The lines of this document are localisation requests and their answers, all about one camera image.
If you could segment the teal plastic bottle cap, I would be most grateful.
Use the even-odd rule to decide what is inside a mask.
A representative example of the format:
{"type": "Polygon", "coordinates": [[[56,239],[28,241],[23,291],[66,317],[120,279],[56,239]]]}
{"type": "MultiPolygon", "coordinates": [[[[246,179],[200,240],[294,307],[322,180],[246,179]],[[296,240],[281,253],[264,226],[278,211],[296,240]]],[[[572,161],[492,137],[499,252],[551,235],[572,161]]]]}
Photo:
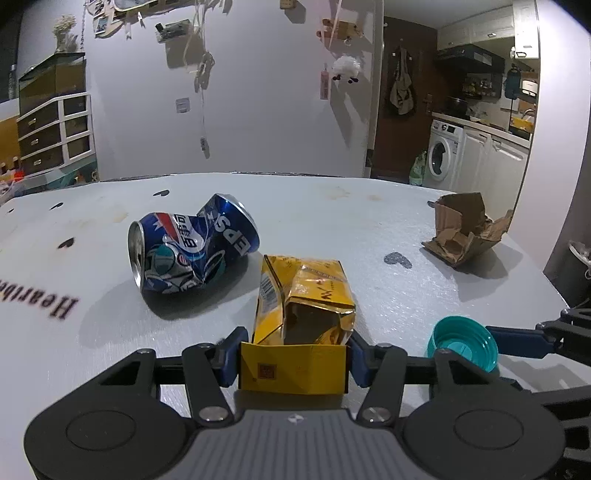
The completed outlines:
{"type": "Polygon", "coordinates": [[[441,349],[457,353],[486,372],[493,372],[497,367],[497,342],[483,325],[471,318],[448,316],[434,326],[427,356],[433,357],[441,349]]]}

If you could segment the yellow carton box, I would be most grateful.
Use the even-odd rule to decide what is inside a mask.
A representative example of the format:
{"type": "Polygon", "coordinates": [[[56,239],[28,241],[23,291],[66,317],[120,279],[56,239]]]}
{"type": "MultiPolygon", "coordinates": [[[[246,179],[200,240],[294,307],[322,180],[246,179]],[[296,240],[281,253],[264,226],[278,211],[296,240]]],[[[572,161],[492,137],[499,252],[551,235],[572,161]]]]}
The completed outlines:
{"type": "Polygon", "coordinates": [[[345,394],[355,325],[356,302],[338,260],[264,256],[252,340],[240,346],[239,388],[345,394]]]}

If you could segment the crushed blue Pepsi can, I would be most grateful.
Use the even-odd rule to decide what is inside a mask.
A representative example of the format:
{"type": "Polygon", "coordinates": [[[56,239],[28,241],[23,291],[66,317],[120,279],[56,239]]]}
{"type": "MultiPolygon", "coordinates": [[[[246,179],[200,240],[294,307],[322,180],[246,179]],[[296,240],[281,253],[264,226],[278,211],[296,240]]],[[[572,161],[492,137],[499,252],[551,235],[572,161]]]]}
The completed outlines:
{"type": "Polygon", "coordinates": [[[127,247],[140,291],[176,294],[207,287],[259,250],[259,232],[242,202],[215,193],[197,214],[151,212],[132,222],[127,247]]]}

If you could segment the dark grey trash can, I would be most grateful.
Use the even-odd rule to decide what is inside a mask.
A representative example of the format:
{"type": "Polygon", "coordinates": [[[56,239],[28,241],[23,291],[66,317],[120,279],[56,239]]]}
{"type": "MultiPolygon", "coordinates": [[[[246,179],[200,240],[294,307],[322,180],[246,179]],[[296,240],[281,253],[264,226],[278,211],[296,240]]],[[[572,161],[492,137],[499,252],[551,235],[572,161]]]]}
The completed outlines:
{"type": "Polygon", "coordinates": [[[566,303],[575,307],[590,298],[590,248],[569,241],[567,253],[557,268],[555,287],[566,303]]]}

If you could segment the torn brown cardboard box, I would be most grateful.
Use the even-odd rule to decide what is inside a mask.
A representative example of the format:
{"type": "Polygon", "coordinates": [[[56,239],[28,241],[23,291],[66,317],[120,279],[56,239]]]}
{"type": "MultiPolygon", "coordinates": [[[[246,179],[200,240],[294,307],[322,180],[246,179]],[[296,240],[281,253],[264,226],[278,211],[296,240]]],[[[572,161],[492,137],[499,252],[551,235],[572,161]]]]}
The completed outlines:
{"type": "Polygon", "coordinates": [[[435,236],[422,246],[453,268],[481,256],[501,242],[513,219],[509,209],[494,220],[479,192],[446,194],[430,205],[435,211],[435,236]]]}

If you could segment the white kitchen cabinets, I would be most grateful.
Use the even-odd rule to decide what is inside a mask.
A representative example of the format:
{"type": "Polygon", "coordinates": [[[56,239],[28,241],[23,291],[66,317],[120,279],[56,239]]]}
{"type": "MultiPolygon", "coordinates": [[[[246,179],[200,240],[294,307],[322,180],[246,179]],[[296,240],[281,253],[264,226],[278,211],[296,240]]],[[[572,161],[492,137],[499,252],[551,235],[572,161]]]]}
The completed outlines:
{"type": "Polygon", "coordinates": [[[454,190],[480,192],[487,215],[492,219],[503,217],[515,209],[528,157],[526,147],[466,127],[454,190]]]}

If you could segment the green plastic bag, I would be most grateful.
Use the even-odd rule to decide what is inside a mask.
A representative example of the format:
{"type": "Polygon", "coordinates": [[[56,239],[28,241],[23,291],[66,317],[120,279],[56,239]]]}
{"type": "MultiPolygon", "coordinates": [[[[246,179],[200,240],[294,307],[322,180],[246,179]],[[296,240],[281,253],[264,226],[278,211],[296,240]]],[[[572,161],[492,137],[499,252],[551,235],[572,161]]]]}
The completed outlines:
{"type": "Polygon", "coordinates": [[[414,186],[422,186],[424,183],[425,172],[427,167],[427,151],[424,150],[419,154],[413,163],[409,174],[409,183],[414,186]]]}

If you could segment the white washing machine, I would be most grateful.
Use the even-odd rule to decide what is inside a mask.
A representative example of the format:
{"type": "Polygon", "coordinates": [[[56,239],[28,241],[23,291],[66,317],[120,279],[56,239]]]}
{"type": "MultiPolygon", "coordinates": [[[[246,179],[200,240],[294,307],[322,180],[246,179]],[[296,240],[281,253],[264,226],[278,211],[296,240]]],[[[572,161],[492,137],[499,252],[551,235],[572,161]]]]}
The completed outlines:
{"type": "Polygon", "coordinates": [[[461,126],[439,119],[432,122],[423,181],[426,187],[444,191],[456,189],[463,143],[461,126]]]}

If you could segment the brown wooden door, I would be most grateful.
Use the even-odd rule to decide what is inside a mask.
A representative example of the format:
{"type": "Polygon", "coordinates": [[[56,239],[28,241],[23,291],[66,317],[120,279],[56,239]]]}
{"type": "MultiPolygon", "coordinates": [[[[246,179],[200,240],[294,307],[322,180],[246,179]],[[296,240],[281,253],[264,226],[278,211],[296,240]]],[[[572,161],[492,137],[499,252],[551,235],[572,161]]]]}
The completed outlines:
{"type": "Polygon", "coordinates": [[[407,183],[428,146],[436,93],[437,31],[387,16],[373,175],[407,183]]]}

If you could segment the bag hanging on door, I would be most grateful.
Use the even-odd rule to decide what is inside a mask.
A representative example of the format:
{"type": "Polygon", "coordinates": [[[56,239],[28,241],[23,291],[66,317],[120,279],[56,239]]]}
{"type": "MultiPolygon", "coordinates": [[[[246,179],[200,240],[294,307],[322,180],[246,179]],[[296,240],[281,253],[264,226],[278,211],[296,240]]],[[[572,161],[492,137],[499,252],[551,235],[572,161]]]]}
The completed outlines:
{"type": "Polygon", "coordinates": [[[399,45],[393,53],[394,76],[388,96],[388,106],[393,115],[406,117],[415,112],[416,100],[412,78],[412,56],[399,45]]]}

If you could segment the white drawer storage unit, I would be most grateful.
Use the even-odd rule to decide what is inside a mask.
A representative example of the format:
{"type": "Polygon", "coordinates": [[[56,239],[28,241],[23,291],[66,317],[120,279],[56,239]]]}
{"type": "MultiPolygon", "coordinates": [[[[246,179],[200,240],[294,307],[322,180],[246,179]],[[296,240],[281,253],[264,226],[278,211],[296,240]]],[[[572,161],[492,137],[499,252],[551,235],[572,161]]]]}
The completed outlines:
{"type": "Polygon", "coordinates": [[[95,156],[89,93],[56,96],[17,119],[24,176],[74,167],[95,156]]]}

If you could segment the black range hood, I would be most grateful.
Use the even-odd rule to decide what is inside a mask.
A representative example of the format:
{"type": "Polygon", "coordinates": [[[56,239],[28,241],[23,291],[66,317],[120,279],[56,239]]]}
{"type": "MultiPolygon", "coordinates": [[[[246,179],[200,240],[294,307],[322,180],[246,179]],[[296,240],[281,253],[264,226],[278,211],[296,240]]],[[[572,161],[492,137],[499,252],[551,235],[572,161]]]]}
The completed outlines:
{"type": "Polygon", "coordinates": [[[502,74],[505,72],[503,57],[473,44],[439,50],[436,61],[466,73],[502,74]]]}

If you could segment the white plush sheep decoration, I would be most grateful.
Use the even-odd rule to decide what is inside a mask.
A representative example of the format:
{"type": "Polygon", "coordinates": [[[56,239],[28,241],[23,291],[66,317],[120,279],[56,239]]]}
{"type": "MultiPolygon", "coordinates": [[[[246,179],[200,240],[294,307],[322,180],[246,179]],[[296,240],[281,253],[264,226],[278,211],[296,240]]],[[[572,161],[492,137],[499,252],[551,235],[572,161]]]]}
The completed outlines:
{"type": "Polygon", "coordinates": [[[356,84],[359,82],[361,71],[362,66],[358,59],[349,55],[342,55],[332,64],[332,81],[346,80],[349,84],[356,84]]]}

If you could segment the glass fish tank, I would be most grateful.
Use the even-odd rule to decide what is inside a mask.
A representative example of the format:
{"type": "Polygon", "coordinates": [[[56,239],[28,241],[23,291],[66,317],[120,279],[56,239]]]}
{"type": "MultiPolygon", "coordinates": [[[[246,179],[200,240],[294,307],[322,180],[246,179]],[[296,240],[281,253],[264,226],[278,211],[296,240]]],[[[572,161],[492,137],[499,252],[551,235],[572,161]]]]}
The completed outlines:
{"type": "Polygon", "coordinates": [[[24,73],[18,87],[21,115],[56,96],[85,92],[85,54],[55,53],[24,73]]]}

